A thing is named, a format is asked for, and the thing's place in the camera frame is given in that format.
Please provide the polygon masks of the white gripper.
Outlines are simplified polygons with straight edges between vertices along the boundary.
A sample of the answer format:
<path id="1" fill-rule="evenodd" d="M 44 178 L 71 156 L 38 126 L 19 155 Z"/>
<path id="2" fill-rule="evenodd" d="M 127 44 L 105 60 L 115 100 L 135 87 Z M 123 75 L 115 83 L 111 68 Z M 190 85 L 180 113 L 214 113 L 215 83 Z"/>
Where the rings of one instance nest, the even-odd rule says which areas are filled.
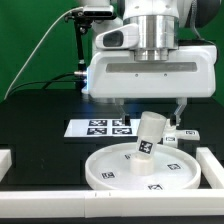
<path id="1" fill-rule="evenodd" d="M 177 98 L 170 125 L 179 126 L 186 98 L 211 96 L 216 89 L 213 45 L 181 46 L 166 61 L 137 62 L 128 50 L 101 51 L 87 69 L 85 94 L 93 98 Z M 123 99 L 115 100 L 122 124 L 130 125 Z"/>

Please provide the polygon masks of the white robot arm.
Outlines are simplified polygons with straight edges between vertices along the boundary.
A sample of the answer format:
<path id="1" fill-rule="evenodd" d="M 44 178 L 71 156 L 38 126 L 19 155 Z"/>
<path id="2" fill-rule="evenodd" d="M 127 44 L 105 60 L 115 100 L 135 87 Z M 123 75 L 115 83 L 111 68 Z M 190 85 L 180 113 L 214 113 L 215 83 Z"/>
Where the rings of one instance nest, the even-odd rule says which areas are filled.
<path id="1" fill-rule="evenodd" d="M 209 97 L 216 88 L 217 47 L 197 37 L 182 42 L 177 33 L 196 31 L 217 14 L 222 0 L 82 0 L 94 30 L 93 57 L 85 91 L 96 99 L 174 98 L 178 124 L 189 98 Z"/>

